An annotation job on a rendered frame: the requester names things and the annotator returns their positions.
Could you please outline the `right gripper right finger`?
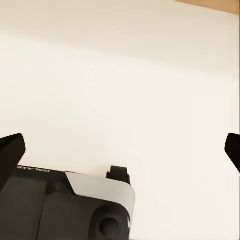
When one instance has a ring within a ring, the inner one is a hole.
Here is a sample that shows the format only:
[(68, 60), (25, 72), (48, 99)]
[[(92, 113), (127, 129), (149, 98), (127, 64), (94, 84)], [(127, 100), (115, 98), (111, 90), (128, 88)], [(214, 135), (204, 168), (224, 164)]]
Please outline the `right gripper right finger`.
[(240, 134), (229, 133), (224, 150), (240, 172)]

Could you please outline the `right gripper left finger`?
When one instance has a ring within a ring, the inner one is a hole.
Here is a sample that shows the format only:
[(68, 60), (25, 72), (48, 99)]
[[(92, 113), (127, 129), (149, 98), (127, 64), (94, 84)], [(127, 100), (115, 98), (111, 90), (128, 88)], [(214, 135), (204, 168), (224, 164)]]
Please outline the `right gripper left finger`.
[(26, 152), (21, 133), (0, 138), (0, 193)]

